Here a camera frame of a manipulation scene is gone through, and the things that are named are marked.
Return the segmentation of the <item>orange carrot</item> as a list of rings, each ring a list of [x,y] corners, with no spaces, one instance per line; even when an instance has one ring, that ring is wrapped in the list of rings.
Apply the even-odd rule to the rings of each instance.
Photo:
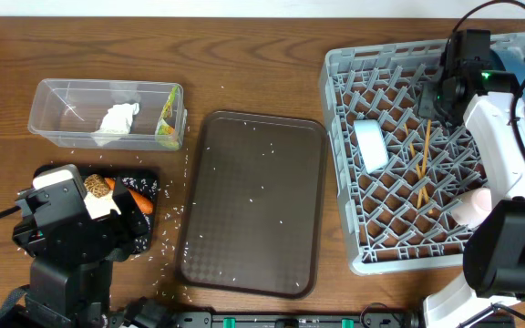
[[[111,190],[115,189],[115,180],[112,179],[112,178],[104,178],[104,181],[108,184],[109,188]],[[154,212],[154,205],[153,203],[148,199],[146,198],[145,196],[141,195],[140,193],[136,192],[135,190],[131,189],[131,188],[128,188],[128,191],[130,193],[130,195],[132,196],[132,198],[134,199],[134,201],[136,202],[137,206],[139,207],[139,209],[144,213],[144,214],[152,214]]]

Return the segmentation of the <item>white rice pile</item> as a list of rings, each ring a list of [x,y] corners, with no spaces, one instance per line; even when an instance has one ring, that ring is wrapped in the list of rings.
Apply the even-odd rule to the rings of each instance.
[[[122,183],[127,187],[135,190],[141,195],[148,198],[154,205],[154,212],[152,214],[144,214],[145,220],[149,225],[149,232],[138,237],[135,240],[134,254],[138,255],[146,252],[151,244],[152,232],[154,228],[155,219],[155,208],[157,203],[157,193],[160,191],[159,183],[156,179],[151,178],[136,178],[136,177],[123,177],[120,178]],[[87,195],[84,198],[84,202],[88,213],[92,219],[99,219],[103,216],[109,215],[112,210],[120,214],[120,210],[116,203],[112,199],[113,190],[102,198],[96,198],[90,192],[87,191]]]

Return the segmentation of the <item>brown food scrap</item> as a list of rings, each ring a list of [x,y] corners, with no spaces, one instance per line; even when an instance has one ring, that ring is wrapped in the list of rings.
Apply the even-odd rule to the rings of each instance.
[[[96,198],[102,198],[111,192],[111,188],[106,183],[105,179],[98,174],[88,176],[84,180],[84,185],[86,190]]]

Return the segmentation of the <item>yellow green snack wrapper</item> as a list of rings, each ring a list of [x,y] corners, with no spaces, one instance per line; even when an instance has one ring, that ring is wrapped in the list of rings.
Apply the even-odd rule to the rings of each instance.
[[[179,86],[173,87],[165,105],[161,110],[160,118],[155,130],[156,136],[169,136],[175,132],[175,128],[168,123],[168,120],[173,118],[173,105],[179,93],[179,88]]]

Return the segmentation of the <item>white paper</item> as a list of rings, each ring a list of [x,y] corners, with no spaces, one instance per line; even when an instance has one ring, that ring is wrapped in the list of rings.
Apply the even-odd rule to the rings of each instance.
[[[139,103],[117,104],[103,117],[100,128],[91,134],[99,147],[128,135],[134,117],[139,113]]]

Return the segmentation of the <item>light blue rice bowl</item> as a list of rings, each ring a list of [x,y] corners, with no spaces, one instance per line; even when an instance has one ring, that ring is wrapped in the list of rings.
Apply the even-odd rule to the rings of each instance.
[[[388,163],[386,144],[376,120],[362,119],[354,122],[359,152],[368,174],[382,169]]]

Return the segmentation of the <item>pink cup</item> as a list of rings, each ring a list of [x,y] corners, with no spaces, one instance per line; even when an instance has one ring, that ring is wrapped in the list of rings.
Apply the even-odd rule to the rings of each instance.
[[[477,228],[493,210],[491,191],[478,188],[457,196],[458,205],[451,210],[454,221],[469,229]]]

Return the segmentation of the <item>blue plate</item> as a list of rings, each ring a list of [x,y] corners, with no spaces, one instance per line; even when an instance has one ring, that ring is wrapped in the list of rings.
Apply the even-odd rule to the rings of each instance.
[[[525,78],[525,63],[522,59],[515,56],[512,52],[504,49],[490,50],[491,61],[497,70],[513,73],[521,84]],[[525,88],[522,92],[521,100],[524,103],[525,117]]]

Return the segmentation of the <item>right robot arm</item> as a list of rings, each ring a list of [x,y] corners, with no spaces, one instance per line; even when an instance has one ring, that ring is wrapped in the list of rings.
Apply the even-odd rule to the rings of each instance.
[[[493,66],[488,30],[452,33],[439,81],[423,86],[417,115],[462,125],[479,149],[492,210],[474,227],[461,274],[429,295],[418,327],[470,327],[525,302],[525,80]]]

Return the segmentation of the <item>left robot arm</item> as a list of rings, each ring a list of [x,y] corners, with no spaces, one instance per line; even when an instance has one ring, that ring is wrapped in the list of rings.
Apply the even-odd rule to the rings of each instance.
[[[111,311],[114,262],[125,261],[148,231],[128,189],[116,182],[117,210],[93,219],[76,179],[19,193],[22,220],[13,242],[32,257],[30,282],[0,308],[0,327],[172,327],[175,316],[146,297]]]

